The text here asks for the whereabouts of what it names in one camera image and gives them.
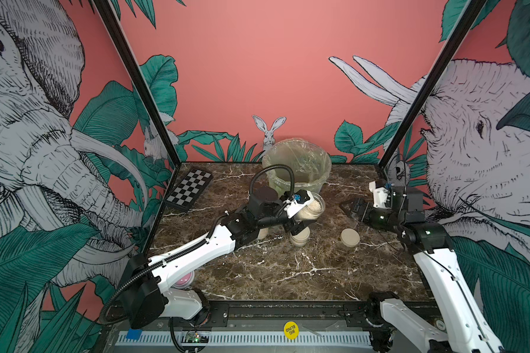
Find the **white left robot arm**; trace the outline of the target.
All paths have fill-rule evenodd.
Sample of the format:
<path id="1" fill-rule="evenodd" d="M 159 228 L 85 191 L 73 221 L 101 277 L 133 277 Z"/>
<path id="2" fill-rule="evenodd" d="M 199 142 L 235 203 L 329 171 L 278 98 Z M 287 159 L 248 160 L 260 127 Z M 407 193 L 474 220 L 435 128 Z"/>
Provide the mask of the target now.
<path id="1" fill-rule="evenodd" d="M 263 187 L 250 194 L 249 202 L 235 212 L 217 217 L 199 238 L 166 254 L 132 257 L 116 292 L 101 309 L 99 322 L 117 323 L 108 315 L 114 304 L 121 306 L 122 318 L 133 329 L 160 317 L 204 322 L 209 312 L 204 296 L 195 290 L 176 289 L 175 284 L 212 260 L 251 243 L 262 229 L 281 225 L 286 231 L 293 231 L 297 214 L 311 200 L 308 191 L 287 191 L 279 199 L 272 188 Z"/>

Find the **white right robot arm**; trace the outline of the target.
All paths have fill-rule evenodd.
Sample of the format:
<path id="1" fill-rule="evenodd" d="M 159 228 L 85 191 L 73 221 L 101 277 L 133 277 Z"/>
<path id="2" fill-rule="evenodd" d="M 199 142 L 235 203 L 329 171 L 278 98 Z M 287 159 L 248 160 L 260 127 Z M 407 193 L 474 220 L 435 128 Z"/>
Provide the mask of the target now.
<path id="1" fill-rule="evenodd" d="M 421 352 L 504 352 L 468 288 L 452 239 L 441 225 L 425 220 L 420 200 L 402 194 L 388 202 L 352 199 L 342 202 L 340 208 L 373 229 L 396 233 L 434 295 L 445 331 L 432 326 L 390 292 L 369 295 L 365 319 L 371 326 L 390 325 Z"/>

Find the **rice jar with beige lid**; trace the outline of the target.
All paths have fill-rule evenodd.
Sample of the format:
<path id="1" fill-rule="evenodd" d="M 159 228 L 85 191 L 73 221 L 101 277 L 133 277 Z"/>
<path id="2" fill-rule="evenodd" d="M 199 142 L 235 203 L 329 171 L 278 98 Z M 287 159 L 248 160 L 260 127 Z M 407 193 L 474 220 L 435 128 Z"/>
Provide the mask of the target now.
<path id="1" fill-rule="evenodd" d="M 312 194 L 312 202 L 302 210 L 300 210 L 294 217 L 296 221 L 317 220 L 325 212 L 325 201 L 316 193 Z"/>

